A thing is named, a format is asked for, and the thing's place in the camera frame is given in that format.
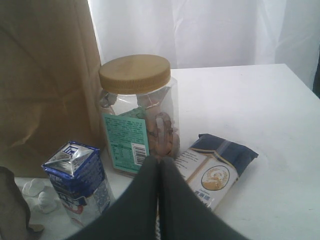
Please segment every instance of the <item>cookie package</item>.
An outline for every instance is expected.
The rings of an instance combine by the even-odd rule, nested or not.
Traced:
[[[211,134],[200,134],[175,164],[199,199],[214,210],[257,156],[244,145]]]

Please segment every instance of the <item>snack package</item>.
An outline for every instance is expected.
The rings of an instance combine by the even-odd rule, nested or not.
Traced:
[[[212,210],[258,154],[250,148],[210,134],[199,139],[175,164],[190,188]]]
[[[42,165],[67,214],[82,227],[99,217],[114,200],[99,152],[70,141]]]

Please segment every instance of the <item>barcode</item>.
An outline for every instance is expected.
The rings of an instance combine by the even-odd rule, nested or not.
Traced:
[[[147,156],[146,147],[145,145],[137,144],[137,143],[131,143],[131,146],[132,146],[134,164],[141,166],[144,163],[145,158]]]

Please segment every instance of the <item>white curtain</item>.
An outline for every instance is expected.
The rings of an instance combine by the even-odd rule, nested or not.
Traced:
[[[132,54],[163,56],[173,69],[285,63],[312,89],[320,0],[89,0],[89,6],[102,63]]]

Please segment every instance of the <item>blue carton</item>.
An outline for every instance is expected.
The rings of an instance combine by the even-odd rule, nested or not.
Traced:
[[[69,141],[42,165],[70,218],[86,226],[113,200],[98,148]]]

